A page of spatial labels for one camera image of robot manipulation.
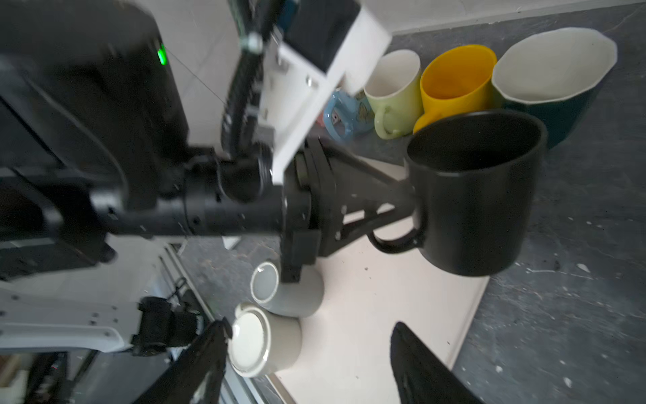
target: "mug handle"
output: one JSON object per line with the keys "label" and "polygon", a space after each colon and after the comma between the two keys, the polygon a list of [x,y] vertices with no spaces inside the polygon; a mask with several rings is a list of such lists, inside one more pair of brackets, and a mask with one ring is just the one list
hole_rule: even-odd
{"label": "mug handle", "polygon": [[[341,119],[343,126],[346,128],[344,136],[339,135],[337,128],[334,127],[334,123],[332,122],[332,113],[334,112],[334,108],[337,109],[337,115],[339,116],[339,119]],[[332,139],[336,140],[337,142],[343,142],[352,135],[354,128],[352,128],[352,124],[350,122],[351,121],[348,118],[348,115],[342,108],[342,104],[339,101],[339,96],[337,95],[337,93],[332,94],[332,97],[330,97],[328,104],[323,111],[323,123],[325,124],[325,129],[328,130],[328,133],[330,136],[332,136]]]}
{"label": "mug handle", "polygon": [[377,109],[377,112],[375,113],[375,131],[379,135],[380,138],[382,139],[394,139],[396,137],[399,137],[402,135],[402,131],[399,129],[395,129],[392,132],[388,132],[386,128],[384,127],[384,115],[390,112],[390,107],[389,106],[382,106]]}
{"label": "mug handle", "polygon": [[374,231],[371,231],[368,233],[368,240],[383,253],[399,254],[421,246],[424,242],[423,233],[422,229],[412,229],[396,240],[382,240],[376,236]]}
{"label": "mug handle", "polygon": [[413,128],[413,134],[417,133],[420,129],[430,125],[431,123],[439,120],[442,118],[442,113],[441,112],[427,112],[426,114],[420,116],[417,119],[417,122],[415,122],[415,127]]}

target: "yellow mug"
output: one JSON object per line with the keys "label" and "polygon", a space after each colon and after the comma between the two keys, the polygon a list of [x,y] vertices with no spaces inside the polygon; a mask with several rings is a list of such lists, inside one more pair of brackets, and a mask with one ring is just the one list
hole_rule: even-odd
{"label": "yellow mug", "polygon": [[495,108],[491,76],[496,62],[494,51],[482,45],[465,45],[437,56],[419,82],[424,115],[413,133],[447,116]]}

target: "cup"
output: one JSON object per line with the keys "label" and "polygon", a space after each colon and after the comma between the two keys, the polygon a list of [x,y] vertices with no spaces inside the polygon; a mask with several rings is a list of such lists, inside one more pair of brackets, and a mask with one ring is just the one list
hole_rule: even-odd
{"label": "cup", "polygon": [[563,141],[617,63],[617,44],[597,30],[561,28],[513,45],[495,66],[492,83],[504,107],[539,118],[547,147]]}
{"label": "cup", "polygon": [[397,240],[370,233],[370,242],[384,253],[419,248],[457,275],[502,271],[520,251],[546,141],[543,122],[503,109],[420,129],[404,158],[417,197],[414,227]]}
{"label": "cup", "polygon": [[296,362],[302,345],[297,319],[269,313],[249,302],[240,303],[235,315],[228,351],[237,374],[264,376]]}
{"label": "cup", "polygon": [[447,116],[499,107],[491,86],[496,61],[494,51],[482,45],[465,45],[437,56],[419,83],[424,115],[413,132]]}
{"label": "cup", "polygon": [[278,315],[307,317],[323,301],[323,278],[312,266],[303,266],[300,282],[281,283],[273,262],[263,262],[251,276],[251,297],[259,306]]}
{"label": "cup", "polygon": [[[344,126],[343,134],[334,127],[334,114],[339,117]],[[332,94],[323,110],[323,123],[332,139],[338,142],[350,140],[352,136],[368,132],[374,127],[375,113],[366,98],[366,93],[359,91],[350,96],[344,91],[337,90]]]}
{"label": "cup", "polygon": [[419,94],[421,62],[412,50],[383,56],[364,87],[375,112],[375,131],[382,139],[394,139],[413,131],[424,113]]}

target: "screw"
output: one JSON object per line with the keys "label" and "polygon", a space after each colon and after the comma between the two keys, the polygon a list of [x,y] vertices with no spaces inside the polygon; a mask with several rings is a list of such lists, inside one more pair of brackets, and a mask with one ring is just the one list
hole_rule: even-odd
{"label": "screw", "polygon": [[307,84],[308,87],[311,87],[311,88],[314,88],[314,89],[318,87],[318,83],[315,82],[314,79],[312,77],[310,77],[310,76],[308,76],[305,79],[305,84]]}
{"label": "screw", "polygon": [[108,217],[112,220],[119,220],[119,216],[117,216],[117,213],[112,206],[108,207]]}

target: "black mug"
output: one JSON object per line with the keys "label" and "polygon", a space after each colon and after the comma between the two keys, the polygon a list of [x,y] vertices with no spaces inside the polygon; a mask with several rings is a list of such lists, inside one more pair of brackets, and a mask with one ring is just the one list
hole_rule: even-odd
{"label": "black mug", "polygon": [[370,242],[384,253],[419,248],[457,275],[493,275],[520,252],[541,157],[543,122],[523,112],[451,116],[420,131],[406,148],[417,205],[414,228],[397,240]]}

